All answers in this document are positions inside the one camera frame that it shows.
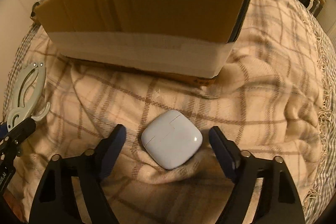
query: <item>black metal bracket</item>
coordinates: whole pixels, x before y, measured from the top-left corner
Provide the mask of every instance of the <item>black metal bracket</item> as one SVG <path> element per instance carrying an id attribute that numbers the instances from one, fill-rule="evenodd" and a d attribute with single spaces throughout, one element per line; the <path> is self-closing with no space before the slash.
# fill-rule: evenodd
<path id="1" fill-rule="evenodd" d="M 62 159 L 53 155 L 31 207 L 29 224 L 82 224 L 71 177 L 78 177 L 93 224 L 117 224 L 100 181 L 110 174 L 125 143 L 126 129 L 118 124 L 111 135 L 93 150 L 78 157 Z"/>
<path id="2" fill-rule="evenodd" d="M 253 224 L 304 224 L 300 198 L 282 157 L 273 160 L 240 151 L 218 127 L 209 131 L 209 142 L 226 175 L 235 183 L 216 224 L 241 224 L 252 198 L 257 178 L 264 178 Z"/>
<path id="3" fill-rule="evenodd" d="M 3 140 L 0 145 L 0 222 L 22 224 L 4 200 L 3 193 L 16 172 L 13 162 L 19 146 L 35 131 L 36 123 L 33 119 L 27 118 L 10 132 L 7 132 L 6 125 L 1 127 L 5 130 L 2 130 L 4 136 L 0 138 L 0 140 Z"/>

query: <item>white tape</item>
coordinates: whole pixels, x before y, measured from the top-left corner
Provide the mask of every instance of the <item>white tape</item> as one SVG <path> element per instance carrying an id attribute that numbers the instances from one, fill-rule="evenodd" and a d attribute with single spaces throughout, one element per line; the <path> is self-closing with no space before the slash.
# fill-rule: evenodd
<path id="1" fill-rule="evenodd" d="M 48 35 L 68 57 L 204 78 L 219 73 L 234 44 L 146 33 L 49 32 Z"/>

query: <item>cardboard box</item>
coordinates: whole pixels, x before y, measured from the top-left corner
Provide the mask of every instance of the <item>cardboard box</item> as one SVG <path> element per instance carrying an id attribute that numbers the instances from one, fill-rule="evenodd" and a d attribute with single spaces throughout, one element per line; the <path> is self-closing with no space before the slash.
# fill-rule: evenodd
<path id="1" fill-rule="evenodd" d="M 211 79 L 232 49 L 248 3 L 45 0 L 36 14 L 65 56 Z"/>

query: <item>cream plaid blanket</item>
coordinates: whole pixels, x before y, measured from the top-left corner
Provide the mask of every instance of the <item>cream plaid blanket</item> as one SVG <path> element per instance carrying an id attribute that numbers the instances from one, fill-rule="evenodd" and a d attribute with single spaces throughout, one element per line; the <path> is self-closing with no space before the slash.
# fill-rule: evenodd
<path id="1" fill-rule="evenodd" d="M 102 187 L 121 224 L 215 223 L 233 188 L 207 139 L 216 125 L 256 157 L 282 156 L 305 203 L 325 154 L 321 125 L 328 111 L 324 59 L 309 22 L 297 0 L 251 0 L 216 83 L 201 89 L 81 65 L 61 56 L 40 28 L 25 62 L 46 63 L 40 107 L 50 101 L 51 111 L 24 143 L 10 185 L 26 218 L 51 156 L 80 155 L 118 123 L 127 128 L 127 140 Z M 199 128 L 203 144 L 183 166 L 168 171 L 146 153 L 140 137 L 170 109 Z M 90 223 L 78 181 L 73 184 L 83 221 Z M 252 221 L 260 184 L 256 189 L 245 223 Z"/>

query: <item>bed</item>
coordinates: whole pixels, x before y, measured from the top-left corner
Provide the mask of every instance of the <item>bed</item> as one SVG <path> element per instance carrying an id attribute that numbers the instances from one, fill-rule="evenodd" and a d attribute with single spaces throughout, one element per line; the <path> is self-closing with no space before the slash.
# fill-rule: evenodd
<path id="1" fill-rule="evenodd" d="M 300 32 L 295 31 L 298 29 L 291 29 L 296 25 L 299 26 L 296 28 L 299 28 Z M 306 34 L 309 37 L 308 41 L 305 41 Z M 271 61 L 279 53 L 283 54 L 283 60 L 289 64 L 286 65 L 288 74 L 295 71 L 295 67 L 303 70 L 301 75 L 304 76 L 301 81 L 306 85 L 306 89 L 310 87 L 310 80 L 317 83 L 316 86 L 312 84 L 317 90 L 317 105 L 320 104 L 315 117 L 316 125 L 312 125 L 313 133 L 303 134 L 307 147 L 300 148 L 300 153 L 297 153 L 296 148 L 289 148 L 286 141 L 277 142 L 276 135 L 272 135 L 268 143 L 255 143 L 253 147 L 242 142 L 240 148 L 247 147 L 261 157 L 282 155 L 291 171 L 297 168 L 298 172 L 293 171 L 292 176 L 297 183 L 306 222 L 313 223 L 330 202 L 336 183 L 335 49 L 317 20 L 297 0 L 251 0 L 241 34 L 229 61 L 230 65 L 239 65 L 239 57 L 253 56 L 255 60 L 262 60 L 268 63 L 271 69 L 280 72 L 275 66 L 276 63 Z M 16 160 L 17 174 L 9 187 L 16 199 L 22 202 L 26 218 L 29 217 L 39 178 L 53 154 L 75 156 L 80 151 L 96 145 L 115 124 L 123 123 L 132 131 L 128 143 L 126 142 L 124 158 L 119 161 L 117 168 L 123 169 L 123 172 L 113 173 L 102 185 L 120 222 L 130 223 L 130 219 L 133 221 L 134 218 L 139 221 L 141 219 L 141 223 L 193 223 L 199 218 L 202 219 L 202 223 L 215 222 L 217 214 L 220 213 L 219 207 L 222 209 L 222 205 L 225 204 L 232 185 L 218 174 L 218 166 L 211 160 L 205 160 L 211 158 L 207 147 L 203 147 L 185 167 L 165 172 L 144 155 L 138 137 L 152 119 L 168 109 L 180 110 L 202 133 L 211 125 L 218 124 L 228 132 L 234 131 L 237 125 L 241 125 L 235 124 L 237 121 L 232 117 L 226 117 L 225 120 L 225 116 L 218 113 L 225 108 L 221 108 L 222 104 L 218 99 L 221 96 L 216 94 L 216 90 L 191 88 L 174 81 L 145 75 L 140 77 L 143 85 L 134 86 L 132 80 L 136 80 L 132 74 L 86 66 L 62 56 L 43 27 L 33 24 L 17 50 L 5 92 L 3 113 L 9 110 L 18 72 L 35 60 L 44 61 L 48 68 L 40 106 L 46 101 L 51 101 L 52 109 L 47 119 L 38 124 L 36 133 L 24 146 L 27 154 Z M 291 88 L 300 84 L 294 82 Z M 274 81 L 268 83 L 267 87 L 263 84 L 255 85 L 248 80 L 242 86 L 244 85 L 249 86 L 253 92 L 262 90 L 267 100 L 270 96 L 267 90 L 277 87 Z M 234 91 L 233 87 L 228 89 L 231 89 L 230 92 L 227 91 L 228 94 Z M 162 94 L 168 93 L 173 94 L 172 98 L 162 100 Z M 214 104 L 217 108 L 213 115 L 206 115 L 214 109 L 213 106 L 209 106 L 209 100 L 213 100 L 211 105 Z M 122 107 L 121 102 L 127 103 L 128 110 Z M 259 122 L 249 121 L 246 117 L 245 120 L 254 123 L 258 129 L 267 128 L 270 124 L 273 130 L 276 128 L 274 122 L 267 122 L 276 121 L 274 116 L 264 117 Z M 282 121 L 285 128 L 288 124 L 289 119 Z M 309 131 L 309 128 L 303 128 L 302 132 Z M 74 179 L 73 183 L 78 191 L 78 181 Z M 85 215 L 80 192 L 77 194 L 81 213 Z M 169 204 L 169 207 L 164 208 L 164 204 Z M 200 214 L 199 211 L 205 205 L 207 210 Z"/>

